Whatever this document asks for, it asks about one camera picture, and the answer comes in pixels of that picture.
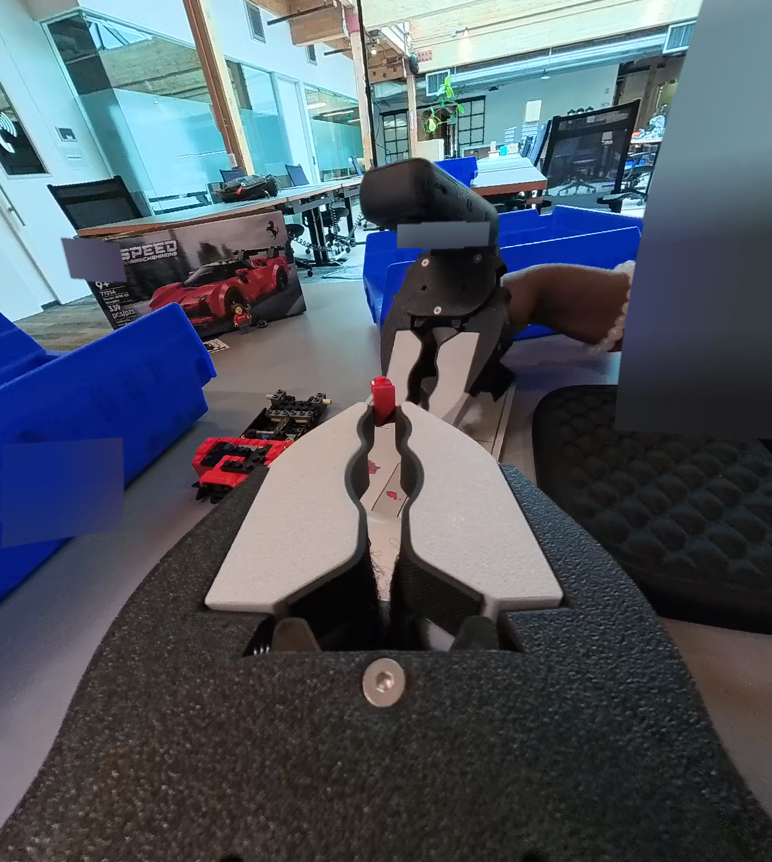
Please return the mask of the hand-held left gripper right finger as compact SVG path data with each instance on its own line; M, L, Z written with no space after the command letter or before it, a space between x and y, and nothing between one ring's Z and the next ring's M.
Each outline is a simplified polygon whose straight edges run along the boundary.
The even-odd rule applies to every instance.
M395 585L421 616L499 616L564 598L497 460L458 428L404 403L401 551Z

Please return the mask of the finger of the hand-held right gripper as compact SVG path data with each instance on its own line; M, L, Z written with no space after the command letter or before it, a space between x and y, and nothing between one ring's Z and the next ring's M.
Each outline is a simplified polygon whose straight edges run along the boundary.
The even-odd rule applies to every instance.
M430 380L429 347L412 330L395 333L387 377L393 385L396 404L426 404L427 392L423 383Z
M432 370L423 372L419 405L448 425L457 426L468 407L470 372L478 348L478 333L431 330Z

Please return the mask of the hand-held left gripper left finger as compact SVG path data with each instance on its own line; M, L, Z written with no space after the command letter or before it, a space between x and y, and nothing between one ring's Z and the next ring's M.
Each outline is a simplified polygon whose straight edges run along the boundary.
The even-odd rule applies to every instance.
M294 442L267 470L205 597L208 609L290 615L319 592L376 603L368 516L370 404Z

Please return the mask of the small red lego brick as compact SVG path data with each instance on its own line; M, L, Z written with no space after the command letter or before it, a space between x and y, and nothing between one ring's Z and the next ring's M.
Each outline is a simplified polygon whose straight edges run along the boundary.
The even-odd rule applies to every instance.
M378 376L370 383L371 405L376 427L382 427L393 420L396 408L396 390L388 377Z

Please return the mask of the lego instruction booklet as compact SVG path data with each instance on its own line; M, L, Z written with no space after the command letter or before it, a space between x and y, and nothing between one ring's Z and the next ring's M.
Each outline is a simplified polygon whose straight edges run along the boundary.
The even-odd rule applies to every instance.
M514 393L512 383L496 401L489 393L475 396L457 423L463 433L495 459L501 454ZM394 422L375 428L368 468L369 487L362 496L362 507L375 515L400 517L406 495L401 488L401 455L395 442Z

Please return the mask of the partly built red lego car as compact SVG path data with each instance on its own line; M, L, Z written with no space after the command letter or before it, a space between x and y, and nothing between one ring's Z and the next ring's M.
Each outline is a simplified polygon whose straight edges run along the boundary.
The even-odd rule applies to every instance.
M331 400L323 392L299 400L284 390L268 395L269 405L240 436L205 439L191 466L198 501L216 504L258 467L269 467L295 440L319 425Z

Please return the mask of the lego car set box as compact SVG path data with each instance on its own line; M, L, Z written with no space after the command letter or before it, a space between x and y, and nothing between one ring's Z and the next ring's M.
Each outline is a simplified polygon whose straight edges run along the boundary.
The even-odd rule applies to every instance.
M302 230L274 207L121 229L79 238L79 268L113 329L178 307L207 339L306 311L291 245Z

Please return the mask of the person's right hand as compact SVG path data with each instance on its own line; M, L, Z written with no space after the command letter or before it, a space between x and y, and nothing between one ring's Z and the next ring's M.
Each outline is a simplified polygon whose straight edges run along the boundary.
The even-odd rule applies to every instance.
M540 326L599 350L620 350L634 268L632 261L612 270L540 264L507 273L501 285L509 294L510 335Z

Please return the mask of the small blue storage bin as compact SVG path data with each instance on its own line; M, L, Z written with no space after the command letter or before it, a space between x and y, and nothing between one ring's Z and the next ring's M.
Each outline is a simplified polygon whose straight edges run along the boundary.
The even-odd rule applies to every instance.
M472 188L478 174L476 156L446 158L438 160L434 164L467 188Z

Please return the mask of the white office table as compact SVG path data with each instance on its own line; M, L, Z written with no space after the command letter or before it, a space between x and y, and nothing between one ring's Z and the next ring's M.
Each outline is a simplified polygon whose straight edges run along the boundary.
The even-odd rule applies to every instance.
M531 159L513 154L478 159L476 177L470 187L486 198L521 192L536 197L547 189L547 182Z

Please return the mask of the green potted plant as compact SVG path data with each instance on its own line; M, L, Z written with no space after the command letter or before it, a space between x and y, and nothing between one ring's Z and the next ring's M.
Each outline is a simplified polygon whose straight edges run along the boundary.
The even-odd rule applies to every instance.
M438 83L437 91L433 94L434 103L424 110L423 130L427 135L435 137L440 127L447 125L465 113L464 107L456 101L455 92L452 87L452 76L445 71L438 79L432 80Z

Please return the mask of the black textured wrist cushion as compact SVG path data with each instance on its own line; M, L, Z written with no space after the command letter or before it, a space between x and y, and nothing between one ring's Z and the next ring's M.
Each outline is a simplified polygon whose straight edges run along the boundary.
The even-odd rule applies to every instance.
M617 389L548 393L536 482L660 616L772 634L772 453L758 440L617 430Z

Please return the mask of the black backpack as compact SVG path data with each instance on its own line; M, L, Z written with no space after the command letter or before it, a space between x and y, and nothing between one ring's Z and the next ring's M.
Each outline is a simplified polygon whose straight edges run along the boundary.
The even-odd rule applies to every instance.
M224 181L217 192L220 202L241 203L278 196L279 186L273 176L246 175Z

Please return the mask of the large blue storage bin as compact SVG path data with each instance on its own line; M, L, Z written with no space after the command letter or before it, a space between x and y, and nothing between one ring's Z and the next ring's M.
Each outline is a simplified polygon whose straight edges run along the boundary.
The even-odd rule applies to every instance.
M216 375L177 307L51 353L0 386L0 601L69 538L121 527L124 486L206 413Z

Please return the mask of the white door with phone sign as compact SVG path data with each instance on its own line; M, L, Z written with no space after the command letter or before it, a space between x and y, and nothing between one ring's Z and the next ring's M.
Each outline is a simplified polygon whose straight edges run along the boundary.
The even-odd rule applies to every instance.
M49 187L105 178L106 161L32 2L0 2L0 313L11 321L89 295Z

